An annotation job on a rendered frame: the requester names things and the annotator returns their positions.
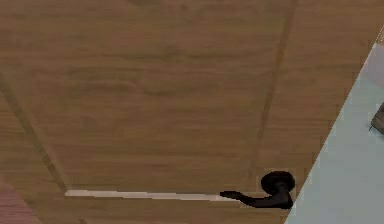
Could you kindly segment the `brown wooden room door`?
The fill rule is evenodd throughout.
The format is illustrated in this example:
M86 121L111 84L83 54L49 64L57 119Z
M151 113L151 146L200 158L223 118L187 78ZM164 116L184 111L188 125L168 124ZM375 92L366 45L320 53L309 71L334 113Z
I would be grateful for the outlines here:
M0 0L0 176L40 224L284 224L384 0Z

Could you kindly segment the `grey brown box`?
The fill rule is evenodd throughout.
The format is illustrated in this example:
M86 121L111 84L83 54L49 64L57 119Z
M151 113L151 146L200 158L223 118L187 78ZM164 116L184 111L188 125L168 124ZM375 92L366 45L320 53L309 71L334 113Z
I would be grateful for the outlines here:
M384 135L384 102L379 106L374 114L371 123L372 128L375 128L379 133Z

